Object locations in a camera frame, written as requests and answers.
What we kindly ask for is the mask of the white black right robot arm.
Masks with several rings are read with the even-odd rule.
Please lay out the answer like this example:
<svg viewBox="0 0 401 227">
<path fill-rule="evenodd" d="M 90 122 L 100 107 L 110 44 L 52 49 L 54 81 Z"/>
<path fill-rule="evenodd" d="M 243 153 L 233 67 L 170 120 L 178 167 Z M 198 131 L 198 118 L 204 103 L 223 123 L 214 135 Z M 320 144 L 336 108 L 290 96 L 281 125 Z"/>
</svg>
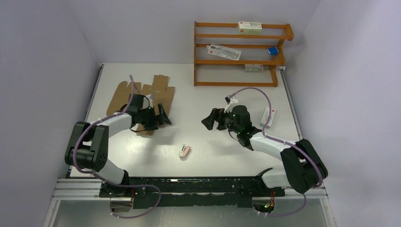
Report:
<svg viewBox="0 0 401 227">
<path fill-rule="evenodd" d="M 284 141 L 263 134 L 261 129 L 253 126 L 244 105 L 237 105 L 228 112 L 223 108 L 214 108 L 201 122 L 209 131 L 215 124 L 219 131 L 232 131 L 242 147 L 265 153 L 282 162 L 282 167 L 271 167 L 255 183 L 255 190 L 261 196 L 268 195 L 275 187 L 290 187 L 304 194 L 320 186 L 328 176 L 326 166 L 309 140 Z"/>
</svg>

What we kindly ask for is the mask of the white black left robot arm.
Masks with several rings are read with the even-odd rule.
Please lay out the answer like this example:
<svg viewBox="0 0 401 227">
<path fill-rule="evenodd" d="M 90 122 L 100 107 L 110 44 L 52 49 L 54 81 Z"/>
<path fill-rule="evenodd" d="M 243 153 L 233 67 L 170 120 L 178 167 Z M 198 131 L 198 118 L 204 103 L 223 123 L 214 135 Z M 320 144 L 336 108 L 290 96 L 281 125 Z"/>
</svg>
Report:
<svg viewBox="0 0 401 227">
<path fill-rule="evenodd" d="M 109 139 L 137 124 L 144 131 L 170 125 L 163 105 L 159 103 L 155 107 L 152 101 L 152 95 L 130 95 L 128 103 L 112 115 L 95 122 L 75 123 L 65 152 L 65 163 L 83 173 L 94 173 L 111 184 L 112 191 L 120 197 L 129 194 L 131 183 L 128 172 L 108 159 Z"/>
</svg>

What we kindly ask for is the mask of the brown cardboard box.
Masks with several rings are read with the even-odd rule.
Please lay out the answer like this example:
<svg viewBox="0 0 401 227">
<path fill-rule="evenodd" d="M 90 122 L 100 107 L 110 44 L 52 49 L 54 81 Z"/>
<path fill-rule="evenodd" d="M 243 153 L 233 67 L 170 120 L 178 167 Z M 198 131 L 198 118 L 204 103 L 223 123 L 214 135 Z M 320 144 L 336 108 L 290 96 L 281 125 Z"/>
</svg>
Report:
<svg viewBox="0 0 401 227">
<path fill-rule="evenodd" d="M 172 100 L 174 97 L 175 87 L 170 87 L 168 85 L 169 77 L 164 75 L 155 75 L 153 77 L 153 82 L 149 84 L 141 84 L 140 82 L 127 82 L 123 81 L 118 86 L 112 100 L 106 110 L 106 115 L 110 116 L 115 112 L 121 112 L 123 109 L 131 102 L 132 95 L 140 94 L 147 96 L 149 94 L 154 94 L 155 98 L 153 100 L 153 106 L 155 109 L 156 116 L 159 115 L 158 104 L 162 104 L 163 108 L 169 115 Z M 154 131 L 143 131 L 141 124 L 136 124 L 137 129 L 134 130 L 135 133 L 141 135 L 153 135 Z"/>
</svg>

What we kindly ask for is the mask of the orange wooden shelf rack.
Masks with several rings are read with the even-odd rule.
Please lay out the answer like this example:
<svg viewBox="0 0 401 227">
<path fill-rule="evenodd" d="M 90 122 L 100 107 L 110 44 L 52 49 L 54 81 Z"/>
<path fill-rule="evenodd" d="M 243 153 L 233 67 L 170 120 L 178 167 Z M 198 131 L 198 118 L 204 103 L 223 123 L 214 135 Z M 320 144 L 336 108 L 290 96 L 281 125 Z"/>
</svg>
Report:
<svg viewBox="0 0 401 227">
<path fill-rule="evenodd" d="M 292 41 L 294 32 L 289 23 L 262 24 L 260 35 L 239 34 L 238 23 L 194 22 L 193 84 L 216 87 L 277 87 L 276 71 L 286 62 L 283 47 Z M 238 61 L 211 55 L 207 45 L 218 44 L 241 50 Z M 279 54 L 269 55 L 276 46 Z M 245 64 L 261 64 L 263 72 L 246 72 Z"/>
</svg>

